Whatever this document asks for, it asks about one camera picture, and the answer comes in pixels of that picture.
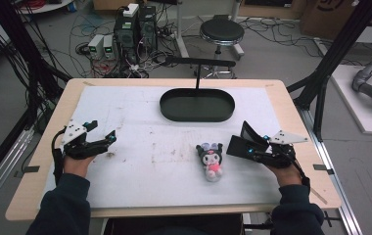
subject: plush toy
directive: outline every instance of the plush toy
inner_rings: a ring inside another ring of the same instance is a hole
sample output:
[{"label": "plush toy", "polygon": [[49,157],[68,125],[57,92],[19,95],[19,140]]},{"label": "plush toy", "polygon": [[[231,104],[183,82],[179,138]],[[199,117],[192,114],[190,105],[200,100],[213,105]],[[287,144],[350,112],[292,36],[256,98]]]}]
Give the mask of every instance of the plush toy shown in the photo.
[{"label": "plush toy", "polygon": [[199,157],[204,164],[204,169],[206,170],[207,180],[210,182],[216,182],[220,179],[222,175],[222,169],[220,164],[222,163],[222,144],[209,144],[203,143],[202,145],[197,145]]}]

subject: black oval tray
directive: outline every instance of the black oval tray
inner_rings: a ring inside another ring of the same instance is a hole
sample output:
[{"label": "black oval tray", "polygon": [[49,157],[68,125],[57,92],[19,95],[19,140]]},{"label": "black oval tray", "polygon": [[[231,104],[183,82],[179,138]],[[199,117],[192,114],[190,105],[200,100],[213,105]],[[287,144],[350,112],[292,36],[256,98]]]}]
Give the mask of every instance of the black oval tray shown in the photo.
[{"label": "black oval tray", "polygon": [[161,99],[162,114],[174,121],[224,121],[235,110],[234,98],[218,89],[176,88]]}]

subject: wooden table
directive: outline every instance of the wooden table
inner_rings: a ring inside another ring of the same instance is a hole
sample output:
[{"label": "wooden table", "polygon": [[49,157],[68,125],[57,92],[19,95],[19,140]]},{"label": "wooden table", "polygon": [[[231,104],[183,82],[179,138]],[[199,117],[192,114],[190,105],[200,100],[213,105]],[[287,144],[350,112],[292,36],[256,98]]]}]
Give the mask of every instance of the wooden table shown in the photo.
[{"label": "wooden table", "polygon": [[[169,86],[194,87],[195,79],[73,79],[71,80],[53,113],[39,145],[29,165],[39,165],[38,172],[26,173],[8,207],[6,217],[9,220],[30,220],[38,213],[38,205],[43,197],[43,189],[52,163],[51,141],[58,130],[67,125],[79,101],[85,86]],[[297,112],[286,87],[280,80],[257,79],[204,79],[201,87],[257,87],[264,88],[282,129],[308,136],[307,130]],[[305,174],[311,179],[310,201],[321,209],[336,209],[341,200],[326,170],[315,170],[313,165],[322,165],[315,146],[308,142],[295,145],[298,160]],[[223,212],[270,212],[276,205],[219,205],[210,207],[175,208],[131,208],[100,209],[91,213],[92,217],[169,215]]]}]

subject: dark sleeve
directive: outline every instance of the dark sleeve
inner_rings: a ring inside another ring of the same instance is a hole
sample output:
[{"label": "dark sleeve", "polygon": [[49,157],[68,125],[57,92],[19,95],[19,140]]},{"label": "dark sleeve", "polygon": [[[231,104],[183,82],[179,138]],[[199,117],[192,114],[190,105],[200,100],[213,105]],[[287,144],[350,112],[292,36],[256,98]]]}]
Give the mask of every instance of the dark sleeve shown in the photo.
[{"label": "dark sleeve", "polygon": [[40,211],[26,234],[88,234],[89,185],[85,178],[64,173],[58,186],[43,197]]},{"label": "dark sleeve", "polygon": [[280,206],[272,211],[274,235],[324,234],[323,211],[308,198],[308,188],[303,185],[288,185],[280,188]]}]

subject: black stool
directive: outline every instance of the black stool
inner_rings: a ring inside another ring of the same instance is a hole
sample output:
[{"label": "black stool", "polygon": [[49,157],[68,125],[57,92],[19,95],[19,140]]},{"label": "black stool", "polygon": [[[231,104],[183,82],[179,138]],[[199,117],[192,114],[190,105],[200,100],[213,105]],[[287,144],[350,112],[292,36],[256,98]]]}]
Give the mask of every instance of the black stool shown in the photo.
[{"label": "black stool", "polygon": [[[214,18],[202,23],[201,37],[210,43],[216,45],[214,58],[219,60],[221,46],[233,46],[238,44],[244,37],[244,29],[235,22],[224,18]],[[204,78],[217,77],[220,74],[230,74],[231,78],[235,77],[235,73],[228,68],[228,71],[220,71],[218,67],[211,67],[208,69],[209,74]]]}]

